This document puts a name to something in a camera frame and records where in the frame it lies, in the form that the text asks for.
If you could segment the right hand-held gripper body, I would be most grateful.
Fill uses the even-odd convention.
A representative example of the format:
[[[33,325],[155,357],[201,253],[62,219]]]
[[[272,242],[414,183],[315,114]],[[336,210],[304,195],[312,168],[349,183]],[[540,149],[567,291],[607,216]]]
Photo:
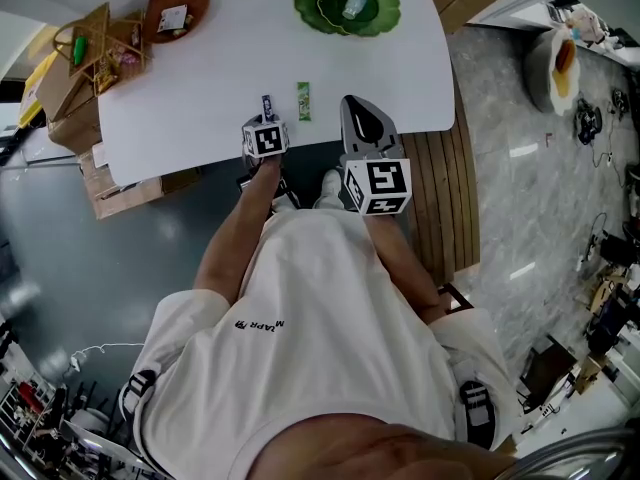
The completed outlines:
[[[402,213],[412,197],[410,160],[399,144],[365,151],[350,151],[344,144],[341,157],[343,185],[360,215]]]

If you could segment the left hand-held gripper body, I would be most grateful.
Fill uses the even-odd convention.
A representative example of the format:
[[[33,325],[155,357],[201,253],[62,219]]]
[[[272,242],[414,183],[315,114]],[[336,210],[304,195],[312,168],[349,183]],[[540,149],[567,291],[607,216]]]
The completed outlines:
[[[242,127],[243,152],[253,159],[281,155],[289,149],[286,123],[280,119],[264,121],[257,115]]]

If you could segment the green snack packet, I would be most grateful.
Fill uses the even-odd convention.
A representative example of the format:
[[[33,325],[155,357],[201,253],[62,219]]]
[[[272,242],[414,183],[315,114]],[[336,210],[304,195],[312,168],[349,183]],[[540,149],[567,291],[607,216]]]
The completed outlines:
[[[310,83],[300,81],[297,83],[298,119],[301,122],[311,122]]]

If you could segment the green tiered glass plate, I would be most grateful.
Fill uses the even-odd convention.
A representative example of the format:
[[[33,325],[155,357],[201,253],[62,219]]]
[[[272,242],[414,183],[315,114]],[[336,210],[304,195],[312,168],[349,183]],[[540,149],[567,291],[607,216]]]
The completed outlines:
[[[346,0],[293,0],[304,23],[324,34],[371,38],[388,33],[401,19],[400,0],[367,0],[354,19],[342,16]]]

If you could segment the person's right forearm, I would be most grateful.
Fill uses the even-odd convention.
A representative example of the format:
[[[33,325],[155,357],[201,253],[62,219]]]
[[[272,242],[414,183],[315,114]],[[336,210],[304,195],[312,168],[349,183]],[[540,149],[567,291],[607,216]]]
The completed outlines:
[[[392,216],[366,216],[366,228],[378,257],[409,306],[427,325],[446,315],[433,279]]]

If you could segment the person's left forearm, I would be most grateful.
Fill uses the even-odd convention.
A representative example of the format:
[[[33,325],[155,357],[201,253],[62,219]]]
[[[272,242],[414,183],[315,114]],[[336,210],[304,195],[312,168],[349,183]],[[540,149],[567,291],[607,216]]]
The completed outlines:
[[[210,290],[233,305],[259,243],[281,174],[281,157],[264,160],[237,204],[211,238],[194,289]]]

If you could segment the white shoe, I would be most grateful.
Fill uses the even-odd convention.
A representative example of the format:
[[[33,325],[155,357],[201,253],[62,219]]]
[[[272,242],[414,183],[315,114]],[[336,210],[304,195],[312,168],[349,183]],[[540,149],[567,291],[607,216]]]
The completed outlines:
[[[271,204],[273,213],[296,211],[300,208],[296,194],[291,191],[278,190]]]
[[[345,206],[340,198],[341,187],[340,173],[336,169],[328,170],[323,176],[320,195],[313,208],[344,210]]]

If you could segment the wooden slatted platform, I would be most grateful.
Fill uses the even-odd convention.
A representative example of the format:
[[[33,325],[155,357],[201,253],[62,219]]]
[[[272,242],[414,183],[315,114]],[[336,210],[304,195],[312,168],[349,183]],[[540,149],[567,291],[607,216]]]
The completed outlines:
[[[436,285],[480,262],[480,219],[474,154],[461,94],[454,89],[449,130],[403,134],[410,160],[410,241]]]

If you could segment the white cabinet brown top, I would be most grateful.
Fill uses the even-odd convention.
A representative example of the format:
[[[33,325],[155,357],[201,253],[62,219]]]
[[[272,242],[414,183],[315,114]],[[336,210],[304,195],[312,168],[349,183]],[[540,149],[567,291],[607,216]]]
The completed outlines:
[[[444,299],[444,308],[447,314],[457,313],[473,309],[474,306],[451,283],[446,283],[438,289],[439,296]]]

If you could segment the large cardboard box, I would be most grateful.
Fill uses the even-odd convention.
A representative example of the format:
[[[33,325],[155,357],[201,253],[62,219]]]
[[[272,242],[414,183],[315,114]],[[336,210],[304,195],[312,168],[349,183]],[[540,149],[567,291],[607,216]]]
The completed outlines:
[[[184,189],[201,179],[199,168],[191,168],[126,186],[117,185],[107,165],[97,167],[93,151],[78,157],[84,185],[97,220],[150,203]]]

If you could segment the brown leaf-shaped bowl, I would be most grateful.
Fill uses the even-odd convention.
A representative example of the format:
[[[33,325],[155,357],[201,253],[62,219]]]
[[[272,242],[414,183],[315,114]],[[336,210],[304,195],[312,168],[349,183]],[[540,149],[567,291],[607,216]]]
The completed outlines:
[[[142,29],[143,38],[152,44],[164,44],[177,40],[195,28],[205,16],[210,0],[149,0]],[[183,29],[157,32],[162,10],[185,4],[187,17]]]

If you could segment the person's white t-shirt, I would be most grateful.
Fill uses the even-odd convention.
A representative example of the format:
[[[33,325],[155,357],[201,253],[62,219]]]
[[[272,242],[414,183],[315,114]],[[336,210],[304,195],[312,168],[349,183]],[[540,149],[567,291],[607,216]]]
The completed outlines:
[[[490,314],[427,325],[343,210],[272,217],[230,305],[202,289],[165,297],[121,398],[141,455],[175,480],[244,480],[279,432],[351,413],[453,439],[460,390],[496,412],[493,444],[520,407]]]

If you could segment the yellow bin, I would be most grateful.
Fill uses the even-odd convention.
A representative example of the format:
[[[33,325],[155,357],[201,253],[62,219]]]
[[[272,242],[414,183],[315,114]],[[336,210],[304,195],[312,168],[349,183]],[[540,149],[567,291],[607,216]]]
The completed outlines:
[[[36,92],[56,57],[56,52],[49,54],[27,78],[19,109],[18,127],[20,129],[25,129],[29,126],[31,121],[42,110],[42,105],[37,99]]]

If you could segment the dark chair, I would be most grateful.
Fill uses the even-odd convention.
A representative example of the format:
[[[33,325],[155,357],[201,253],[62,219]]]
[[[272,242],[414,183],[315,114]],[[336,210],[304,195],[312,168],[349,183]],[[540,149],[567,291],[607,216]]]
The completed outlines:
[[[520,381],[527,394],[523,411],[529,414],[540,407],[556,383],[568,375],[577,363],[576,357],[553,336],[545,334],[529,351]]]

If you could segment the silver headset rim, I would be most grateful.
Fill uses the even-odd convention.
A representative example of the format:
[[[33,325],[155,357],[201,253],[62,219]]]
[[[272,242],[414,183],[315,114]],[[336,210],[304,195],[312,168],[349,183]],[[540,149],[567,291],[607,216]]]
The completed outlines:
[[[518,459],[495,480],[640,480],[640,429],[594,430]]]

